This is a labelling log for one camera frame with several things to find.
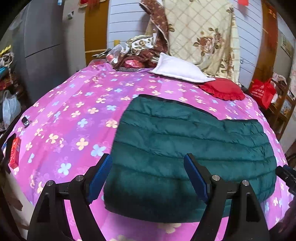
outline red ruffled cushion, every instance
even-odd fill
[[[241,88],[229,79],[215,78],[199,87],[212,96],[222,100],[243,100],[246,96]]]

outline green puffer jacket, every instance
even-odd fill
[[[114,139],[106,209],[152,222],[200,221],[205,204],[184,169],[187,153],[224,180],[249,180],[260,202],[274,192],[276,159],[257,120],[220,121],[176,101],[137,97]]]

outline beige floral blanket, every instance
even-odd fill
[[[162,0],[169,27],[169,54],[209,76],[238,83],[239,38],[229,0]]]

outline red plastic bag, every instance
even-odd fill
[[[254,80],[250,90],[250,94],[253,99],[258,103],[259,106],[265,108],[266,110],[276,93],[276,89],[272,86],[270,81],[271,78],[264,83],[260,80]]]

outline bed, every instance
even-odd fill
[[[219,120],[256,119],[263,126],[277,165],[286,164],[284,153],[256,102],[213,98],[192,83],[157,76],[143,69],[117,72],[108,63],[89,65],[57,86],[24,112],[32,123],[19,121],[12,133],[21,139],[19,166],[12,170],[22,192],[35,205],[48,180],[68,182],[84,174],[103,153],[110,153],[120,118],[140,94],[192,105]],[[281,220],[293,196],[277,178],[275,192],[262,203],[268,228]],[[198,223],[152,223],[127,218],[105,209],[103,191],[91,205],[105,236],[112,241],[190,240]],[[75,240],[80,236],[70,203],[67,216]],[[228,218],[223,218],[216,240],[222,240]]]

